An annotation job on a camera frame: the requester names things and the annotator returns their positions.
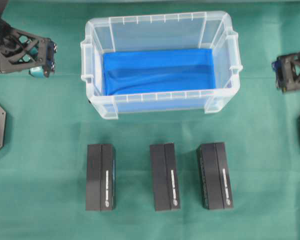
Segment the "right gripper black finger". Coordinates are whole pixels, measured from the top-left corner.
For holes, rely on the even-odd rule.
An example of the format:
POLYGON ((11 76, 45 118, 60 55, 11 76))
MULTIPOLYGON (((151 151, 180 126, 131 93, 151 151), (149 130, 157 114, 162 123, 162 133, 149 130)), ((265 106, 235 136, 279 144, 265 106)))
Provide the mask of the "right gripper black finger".
POLYGON ((278 90, 283 94, 300 91, 300 51, 278 56, 271 67, 278 90))

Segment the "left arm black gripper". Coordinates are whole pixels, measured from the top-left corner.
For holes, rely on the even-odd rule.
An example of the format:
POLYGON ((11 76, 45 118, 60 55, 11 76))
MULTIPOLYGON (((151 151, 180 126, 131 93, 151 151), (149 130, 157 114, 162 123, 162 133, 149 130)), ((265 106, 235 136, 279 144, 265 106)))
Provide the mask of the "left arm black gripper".
POLYGON ((12 28, 0 18, 0 74, 27 70, 35 78, 56 71, 58 46, 50 38, 12 28))

